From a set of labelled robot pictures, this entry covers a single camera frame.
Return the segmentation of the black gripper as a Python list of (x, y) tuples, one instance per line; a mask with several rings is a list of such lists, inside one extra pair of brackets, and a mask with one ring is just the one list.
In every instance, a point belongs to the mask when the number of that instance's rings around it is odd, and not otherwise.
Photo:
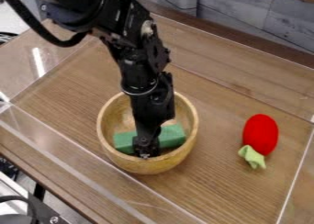
[(158, 157), (160, 126), (175, 117), (172, 74), (162, 72), (152, 78), (127, 74), (120, 85), (135, 120), (134, 154), (143, 159)]

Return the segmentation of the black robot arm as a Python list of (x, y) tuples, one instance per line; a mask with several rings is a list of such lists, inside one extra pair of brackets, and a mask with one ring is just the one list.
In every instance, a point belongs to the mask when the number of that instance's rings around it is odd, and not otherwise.
[(118, 64), (120, 87), (128, 96), (136, 135), (131, 140), (140, 158), (160, 154), (162, 124), (174, 119), (172, 74), (166, 71), (171, 51), (158, 36), (158, 24), (138, 0), (39, 0), (47, 18), (74, 32), (59, 39), (39, 22), (23, 0), (5, 0), (29, 28), (51, 44), (68, 48), (86, 36), (98, 37)]

